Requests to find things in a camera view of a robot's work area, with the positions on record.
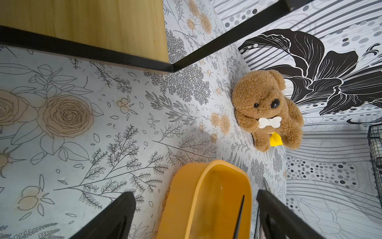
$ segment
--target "black wire mesh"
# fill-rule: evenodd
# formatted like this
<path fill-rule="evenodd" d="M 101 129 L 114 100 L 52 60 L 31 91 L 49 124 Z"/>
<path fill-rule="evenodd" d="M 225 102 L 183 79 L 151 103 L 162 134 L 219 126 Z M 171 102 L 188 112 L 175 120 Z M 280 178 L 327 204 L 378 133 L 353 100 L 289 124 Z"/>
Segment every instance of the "black wire mesh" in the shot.
<path fill-rule="evenodd" d="M 379 201 L 382 207 L 382 124 L 371 125 L 367 134 Z"/>

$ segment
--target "floral wallpaper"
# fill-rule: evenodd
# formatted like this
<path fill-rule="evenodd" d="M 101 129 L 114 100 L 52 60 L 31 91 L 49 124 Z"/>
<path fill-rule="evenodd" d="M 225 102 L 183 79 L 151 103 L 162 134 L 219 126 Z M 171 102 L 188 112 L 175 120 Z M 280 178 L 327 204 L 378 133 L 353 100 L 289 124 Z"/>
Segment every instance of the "floral wallpaper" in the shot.
<path fill-rule="evenodd" d="M 226 29 L 275 1 L 210 0 Z M 380 238 L 367 129 L 382 119 L 378 0 L 315 0 L 236 42 L 251 70 L 276 69 L 304 119 L 287 150 L 286 205 L 325 238 Z"/>
<path fill-rule="evenodd" d="M 170 62 L 225 29 L 206 0 L 164 0 Z M 171 180 L 226 160 L 286 200 L 286 151 L 253 147 L 231 91 L 249 68 L 230 45 L 162 75 L 0 46 L 0 237 L 69 238 L 122 192 L 137 202 L 129 239 L 155 238 Z"/>

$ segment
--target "brown plush dog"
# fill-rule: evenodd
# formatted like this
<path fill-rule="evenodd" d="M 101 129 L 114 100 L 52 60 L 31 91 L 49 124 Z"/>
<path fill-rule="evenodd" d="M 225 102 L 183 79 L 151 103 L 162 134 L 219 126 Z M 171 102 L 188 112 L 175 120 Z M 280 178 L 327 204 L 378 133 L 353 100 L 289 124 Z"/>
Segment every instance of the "brown plush dog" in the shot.
<path fill-rule="evenodd" d="M 287 148 L 294 150 L 301 145 L 303 116 L 296 104 L 283 95 L 284 89 L 284 78 L 276 70 L 249 72 L 233 89 L 237 122 L 252 133 L 255 147 L 262 152 L 269 150 L 269 133 L 273 132 L 281 136 Z"/>

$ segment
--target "yellow bowl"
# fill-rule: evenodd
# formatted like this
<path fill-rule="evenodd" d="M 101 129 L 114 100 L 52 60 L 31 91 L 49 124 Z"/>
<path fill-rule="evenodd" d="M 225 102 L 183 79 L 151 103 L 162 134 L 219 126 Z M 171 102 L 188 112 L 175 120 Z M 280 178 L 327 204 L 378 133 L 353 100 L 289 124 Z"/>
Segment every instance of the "yellow bowl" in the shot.
<path fill-rule="evenodd" d="M 248 175 L 222 160 L 183 166 L 171 183 L 157 239 L 232 238 L 243 195 L 238 238 L 249 238 L 252 191 Z"/>

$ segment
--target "wall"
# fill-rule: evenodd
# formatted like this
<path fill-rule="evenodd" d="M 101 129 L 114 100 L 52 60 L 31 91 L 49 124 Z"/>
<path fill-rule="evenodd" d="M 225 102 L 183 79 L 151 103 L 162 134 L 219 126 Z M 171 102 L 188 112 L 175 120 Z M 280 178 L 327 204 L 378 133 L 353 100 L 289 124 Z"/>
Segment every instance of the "wall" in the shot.
<path fill-rule="evenodd" d="M 226 29 L 272 1 L 218 1 Z M 287 150 L 287 205 L 326 238 L 380 238 L 367 129 L 382 120 L 381 1 L 316 0 L 239 40 L 251 70 L 276 69 L 305 118 Z"/>

